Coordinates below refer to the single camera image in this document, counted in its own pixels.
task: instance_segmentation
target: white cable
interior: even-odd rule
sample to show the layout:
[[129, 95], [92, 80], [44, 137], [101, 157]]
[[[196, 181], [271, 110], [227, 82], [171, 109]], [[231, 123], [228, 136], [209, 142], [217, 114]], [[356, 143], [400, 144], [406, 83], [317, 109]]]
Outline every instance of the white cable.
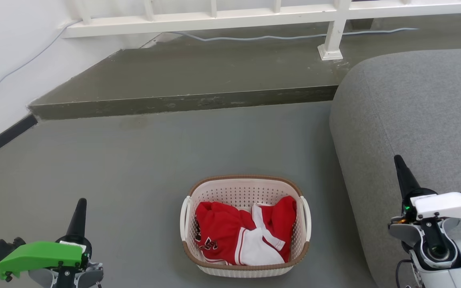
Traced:
[[[394, 30], [379, 30], [379, 31], [358, 31], [358, 32], [346, 32], [343, 33], [343, 35], [359, 35], [359, 34], [377, 34], [377, 33], [394, 33], [398, 31], [405, 31], [405, 30], [418, 30], [417, 28], [398, 28]], [[253, 40], [262, 40], [262, 39], [278, 39], [278, 40], [295, 40], [295, 39], [306, 39], [306, 38], [316, 38], [316, 37], [324, 37], [326, 34], [317, 34], [317, 35], [307, 35], [307, 36], [295, 36], [295, 37], [279, 37], [279, 36], [261, 36], [261, 37], [255, 37], [255, 38], [232, 38], [232, 37], [215, 37], [215, 38], [200, 38], [185, 32], [169, 32], [169, 33], [174, 33], [174, 34], [179, 34], [183, 36], [188, 36], [190, 38], [208, 42], [208, 41], [216, 41], [216, 40], [234, 40], [234, 41], [253, 41]]]
[[18, 71], [20, 68], [26, 66], [27, 64], [29, 64], [29, 62], [35, 60], [36, 57], [40, 56], [40, 54], [42, 54], [44, 51], [46, 51], [51, 45], [53, 45], [53, 43], [60, 37], [60, 35], [62, 35], [62, 33], [65, 31], [65, 29], [67, 29], [67, 27], [71, 26], [71, 25], [74, 25], [78, 22], [81, 22], [82, 20], [75, 20], [73, 22], [70, 22], [69, 24], [66, 24], [62, 30], [55, 36], [55, 38], [49, 43], [47, 44], [47, 46], [42, 49], [42, 51], [40, 51], [40, 53], [38, 53], [37, 55], [33, 56], [32, 58], [30, 58], [29, 60], [27, 60], [26, 62], [24, 62], [23, 64], [19, 65], [19, 67], [15, 68], [14, 70], [12, 70], [11, 72], [5, 74], [5, 76], [3, 76], [1, 79], [0, 79], [0, 83], [5, 80], [6, 77], [10, 76], [11, 74], [13, 74], [14, 72]]
[[[78, 23], [78, 22], [81, 22], [81, 21], [82, 21], [82, 20], [75, 20], [75, 21], [73, 21], [73, 22], [70, 22], [69, 24], [66, 24], [64, 27], [62, 27], [61, 31], [55, 36], [55, 38], [54, 38], [49, 44], [47, 44], [47, 46], [46, 46], [44, 49], [42, 49], [42, 51], [40, 51], [40, 53], [38, 53], [37, 55], [33, 56], [31, 59], [27, 60], [27, 61], [24, 62], [23, 64], [19, 65], [19, 67], [15, 68], [15, 69], [12, 70], [11, 72], [5, 74], [5, 76], [3, 76], [3, 77], [0, 79], [0, 83], [1, 83], [3, 80], [5, 80], [6, 77], [8, 77], [8, 76], [10, 76], [11, 74], [15, 73], [15, 72], [18, 71], [20, 68], [26, 66], [27, 64], [29, 64], [29, 62], [35, 60], [35, 58], [37, 58], [38, 56], [40, 56], [40, 55], [41, 55], [44, 51], [46, 51], [51, 45], [53, 45], [54, 42], [56, 42], [56, 40], [57, 40], [57, 39], [62, 35], [62, 33], [65, 31], [65, 29], [67, 29], [69, 26], [74, 25], [74, 24], [76, 24], [76, 23]], [[343, 35], [394, 33], [394, 32], [404, 31], [404, 30], [417, 30], [417, 28], [399, 28], [399, 29], [394, 29], [394, 30], [390, 30], [390, 31], [358, 31], [358, 32], [346, 32], [346, 33], [343, 33]], [[216, 37], [216, 38], [204, 39], [204, 38], [200, 38], [200, 37], [197, 37], [197, 36], [194, 36], [194, 35], [191, 35], [191, 34], [188, 34], [188, 33], [184, 33], [184, 32], [169, 32], [169, 33], [187, 36], [187, 37], [190, 37], [190, 38], [193, 38], [193, 39], [196, 39], [196, 40], [200, 40], [200, 41], [204, 41], [204, 42], [215, 41], [215, 40], [252, 41], [252, 40], [261, 40], [261, 39], [267, 39], [267, 38], [279, 39], [279, 40], [296, 40], [296, 39], [316, 38], [316, 37], [324, 37], [324, 36], [326, 36], [326, 34], [318, 34], [318, 35], [295, 36], [295, 37], [279, 37], [279, 36], [262, 36], [262, 37], [256, 37], [256, 38]]]

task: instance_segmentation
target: white railing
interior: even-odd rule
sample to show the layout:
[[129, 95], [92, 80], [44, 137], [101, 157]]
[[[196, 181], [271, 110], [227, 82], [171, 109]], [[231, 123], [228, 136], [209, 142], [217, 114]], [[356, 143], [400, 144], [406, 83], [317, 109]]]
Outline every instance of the white railing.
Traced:
[[271, 0], [270, 8], [227, 11], [219, 11], [216, 0], [207, 1], [210, 2], [210, 11], [154, 14], [151, 0], [144, 0], [145, 15], [91, 18], [83, 0], [75, 0], [83, 21], [67, 28], [63, 37], [330, 22], [325, 44], [320, 45], [318, 51], [322, 60], [338, 60], [343, 58], [339, 51], [339, 43], [346, 20], [461, 13], [461, 0], [334, 0], [333, 4], [288, 7], [282, 6], [282, 0]]

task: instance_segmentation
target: black cable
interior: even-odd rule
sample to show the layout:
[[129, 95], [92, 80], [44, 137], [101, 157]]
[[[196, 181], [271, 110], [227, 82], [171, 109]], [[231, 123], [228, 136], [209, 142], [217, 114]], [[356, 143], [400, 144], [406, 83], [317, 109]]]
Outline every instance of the black cable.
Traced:
[[397, 263], [397, 266], [396, 266], [396, 286], [397, 286], [397, 288], [401, 288], [401, 287], [399, 286], [398, 274], [399, 274], [399, 267], [401, 266], [402, 263], [412, 263], [412, 260], [410, 260], [410, 259], [403, 259], [403, 260], [401, 260], [401, 261], [399, 261], [399, 262]]

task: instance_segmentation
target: brown basket rim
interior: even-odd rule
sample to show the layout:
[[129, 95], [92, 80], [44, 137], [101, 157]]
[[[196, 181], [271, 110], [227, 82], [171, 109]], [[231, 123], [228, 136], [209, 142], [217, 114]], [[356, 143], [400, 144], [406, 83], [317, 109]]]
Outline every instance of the brown basket rim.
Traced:
[[[193, 188], [190, 191], [190, 196], [193, 194], [196, 188], [200, 186], [201, 184], [209, 181], [214, 181], [214, 180], [225, 180], [225, 179], [264, 179], [264, 180], [276, 180], [280, 182], [284, 182], [291, 186], [298, 194], [298, 196], [303, 196], [302, 191], [291, 181], [288, 179], [282, 178], [282, 177], [272, 177], [272, 176], [266, 176], [266, 175], [254, 175], [254, 174], [236, 174], [236, 175], [226, 175], [226, 176], [214, 176], [214, 177], [208, 177], [206, 179], [203, 179], [199, 181], [197, 184], [193, 186]], [[182, 242], [182, 246], [184, 248], [184, 252], [188, 256], [188, 258], [197, 264], [198, 266], [204, 267], [204, 268], [213, 268], [213, 269], [220, 269], [220, 270], [239, 270], [239, 271], [256, 271], [256, 270], [274, 270], [274, 269], [282, 269], [282, 268], [288, 268], [291, 266], [295, 266], [298, 264], [302, 259], [305, 257], [307, 254], [307, 250], [309, 250], [309, 242], [306, 241], [305, 244], [303, 245], [302, 252], [300, 252], [300, 255], [296, 257], [295, 259], [292, 259], [291, 261], [283, 264], [273, 264], [273, 265], [261, 265], [261, 266], [231, 266], [231, 265], [221, 265], [221, 264], [212, 264], [212, 263], [207, 263], [207, 262], [202, 262], [196, 257], [193, 256], [193, 254], [190, 252], [190, 249], [188, 248], [188, 244], [186, 241]]]

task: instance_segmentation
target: white fabric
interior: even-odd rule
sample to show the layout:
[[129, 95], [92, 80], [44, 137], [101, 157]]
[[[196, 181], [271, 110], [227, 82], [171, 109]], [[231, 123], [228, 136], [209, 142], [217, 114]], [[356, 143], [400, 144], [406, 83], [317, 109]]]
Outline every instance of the white fabric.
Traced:
[[271, 232], [266, 228], [266, 226], [264, 225], [263, 217], [262, 217], [261, 206], [267, 206], [267, 205], [256, 203], [252, 206], [252, 220], [256, 224], [257, 228], [261, 228], [264, 239], [266, 239], [268, 243], [270, 243], [273, 247], [275, 247], [275, 249], [280, 251], [282, 250], [286, 242], [271, 235]]
[[271, 246], [263, 241], [263, 231], [256, 228], [252, 231], [243, 229], [243, 241], [238, 243], [236, 251], [241, 265], [271, 265], [284, 263], [284, 259]]

